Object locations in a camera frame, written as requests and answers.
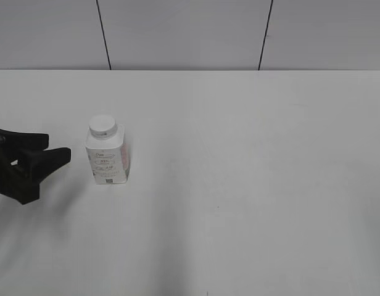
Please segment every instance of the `bottle cap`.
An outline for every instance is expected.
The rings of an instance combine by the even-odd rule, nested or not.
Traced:
[[[89,122],[90,133],[97,139],[108,139],[117,132],[117,124],[114,117],[110,115],[96,115]]]

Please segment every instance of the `white wall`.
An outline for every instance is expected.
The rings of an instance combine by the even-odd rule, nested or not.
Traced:
[[[256,69],[270,0],[99,0],[113,69]]]
[[[99,0],[112,68],[255,70],[270,2]],[[96,0],[0,0],[0,68],[108,69]],[[380,69],[380,0],[275,0],[261,69]]]
[[[262,69],[380,69],[380,0],[275,0]]]
[[[0,68],[108,69],[93,0],[0,0]]]

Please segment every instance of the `white table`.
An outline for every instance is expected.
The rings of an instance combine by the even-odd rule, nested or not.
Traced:
[[[126,184],[94,184],[97,113]],[[72,149],[0,195],[0,296],[380,295],[380,72],[0,71],[0,128]]]

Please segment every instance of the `white bottle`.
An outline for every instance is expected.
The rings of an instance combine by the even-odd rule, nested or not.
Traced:
[[[86,150],[97,184],[125,183],[128,151],[124,126],[110,115],[97,115],[89,123]]]

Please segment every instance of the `bottle label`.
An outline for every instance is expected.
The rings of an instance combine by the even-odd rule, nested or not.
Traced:
[[[86,148],[97,184],[125,183],[128,171],[126,144],[116,149]]]

